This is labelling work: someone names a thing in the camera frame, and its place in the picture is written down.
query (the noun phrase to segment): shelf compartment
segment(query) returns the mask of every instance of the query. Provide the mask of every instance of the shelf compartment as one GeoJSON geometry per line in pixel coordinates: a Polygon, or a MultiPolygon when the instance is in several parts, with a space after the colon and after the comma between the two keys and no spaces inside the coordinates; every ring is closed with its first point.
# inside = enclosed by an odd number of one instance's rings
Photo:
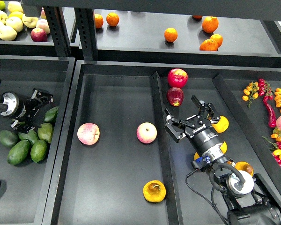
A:
{"type": "MultiPolygon", "coordinates": [[[[0,143],[0,224],[41,224],[53,171],[59,135],[74,69],[74,59],[55,57],[0,56],[0,94],[14,91],[31,97],[33,88],[53,94],[59,113],[48,156],[40,163],[29,157],[13,166],[7,163],[8,148],[0,143]]],[[[35,122],[43,123],[46,105],[36,114],[35,122]]],[[[0,116],[0,131],[12,130],[10,119],[0,116]]]]}

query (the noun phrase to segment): pink apple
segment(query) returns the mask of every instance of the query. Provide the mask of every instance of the pink apple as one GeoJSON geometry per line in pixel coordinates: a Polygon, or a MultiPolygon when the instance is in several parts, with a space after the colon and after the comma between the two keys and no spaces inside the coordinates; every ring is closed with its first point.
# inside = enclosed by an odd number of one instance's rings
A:
{"type": "Polygon", "coordinates": [[[47,18],[46,18],[45,11],[44,11],[44,8],[42,8],[41,18],[42,18],[42,19],[47,19],[47,18]]]}
{"type": "Polygon", "coordinates": [[[152,123],[142,123],[136,131],[137,138],[144,144],[153,142],[157,136],[156,127],[152,123]]]}
{"type": "Polygon", "coordinates": [[[47,42],[48,40],[46,32],[41,28],[34,28],[30,36],[31,39],[36,42],[47,42]]]}
{"type": "Polygon", "coordinates": [[[83,144],[92,145],[98,141],[100,130],[94,123],[85,123],[79,127],[77,136],[83,144]]]}
{"type": "Polygon", "coordinates": [[[37,22],[37,28],[41,28],[46,32],[46,34],[50,34],[50,29],[47,20],[44,19],[39,20],[37,22]]]}
{"type": "Polygon", "coordinates": [[[173,88],[183,88],[187,80],[187,73],[179,68],[172,69],[168,74],[168,83],[173,88]]]}

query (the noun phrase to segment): pepper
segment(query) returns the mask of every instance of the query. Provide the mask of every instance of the pepper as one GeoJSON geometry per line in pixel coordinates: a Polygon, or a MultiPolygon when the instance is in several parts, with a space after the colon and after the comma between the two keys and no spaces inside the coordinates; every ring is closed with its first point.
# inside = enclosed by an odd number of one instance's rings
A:
{"type": "Polygon", "coordinates": [[[274,128],[276,126],[276,114],[273,110],[273,108],[267,103],[268,96],[263,97],[263,104],[266,106],[267,114],[268,114],[268,126],[270,128],[274,128]]]}

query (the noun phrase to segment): black tray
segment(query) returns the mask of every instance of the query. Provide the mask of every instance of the black tray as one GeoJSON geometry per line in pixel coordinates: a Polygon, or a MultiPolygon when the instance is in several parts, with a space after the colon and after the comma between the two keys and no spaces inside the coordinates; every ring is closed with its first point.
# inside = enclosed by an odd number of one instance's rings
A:
{"type": "MultiPolygon", "coordinates": [[[[8,148],[0,143],[0,224],[41,224],[47,199],[59,135],[67,104],[74,59],[54,57],[0,56],[0,93],[14,91],[31,97],[33,88],[53,94],[59,105],[52,143],[47,159],[34,163],[27,158],[22,164],[7,163],[8,148]]],[[[44,112],[50,105],[41,108],[36,115],[37,123],[43,122],[44,112]]],[[[0,131],[12,130],[11,120],[0,116],[0,131]]]]}
{"type": "MultiPolygon", "coordinates": [[[[76,65],[52,174],[54,185],[49,190],[54,198],[47,200],[43,223],[222,224],[213,209],[185,184],[195,149],[187,140],[174,143],[163,129],[162,107],[168,106],[164,100],[169,88],[166,75],[183,66],[87,61],[76,65]],[[157,140],[150,145],[136,138],[136,128],[144,121],[157,127],[157,140]],[[85,146],[77,138],[78,127],[86,122],[100,127],[101,136],[94,146],[85,146]],[[143,185],[153,179],[163,181],[168,191],[166,201],[159,204],[146,202],[142,195],[143,185]]],[[[198,113],[192,94],[212,102],[230,121],[229,131],[221,134],[228,145],[227,155],[249,162],[278,193],[212,79],[218,73],[234,79],[234,74],[245,76],[258,69],[185,65],[184,69],[190,76],[183,88],[185,100],[179,111],[170,110],[186,119],[198,113]]],[[[196,173],[189,183],[210,196],[205,173],[196,173]]],[[[227,208],[219,193],[215,201],[225,214],[227,208]]]]}

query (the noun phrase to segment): red apple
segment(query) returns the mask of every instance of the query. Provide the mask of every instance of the red apple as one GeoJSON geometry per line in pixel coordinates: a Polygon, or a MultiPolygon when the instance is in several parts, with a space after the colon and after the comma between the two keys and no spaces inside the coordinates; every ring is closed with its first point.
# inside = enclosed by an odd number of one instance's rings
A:
{"type": "Polygon", "coordinates": [[[98,141],[100,130],[94,123],[85,123],[79,127],[77,136],[83,144],[92,145],[98,141]]]}
{"type": "Polygon", "coordinates": [[[183,98],[184,94],[180,88],[170,88],[167,92],[167,100],[172,106],[180,106],[183,98]]]}
{"type": "Polygon", "coordinates": [[[168,83],[171,87],[183,88],[187,80],[187,73],[179,68],[172,69],[168,74],[168,83]]]}
{"type": "Polygon", "coordinates": [[[36,42],[47,42],[48,40],[46,32],[41,28],[34,28],[30,36],[31,39],[36,42]]]}
{"type": "Polygon", "coordinates": [[[153,142],[157,136],[156,127],[152,123],[142,123],[136,131],[137,138],[144,144],[153,142]]]}

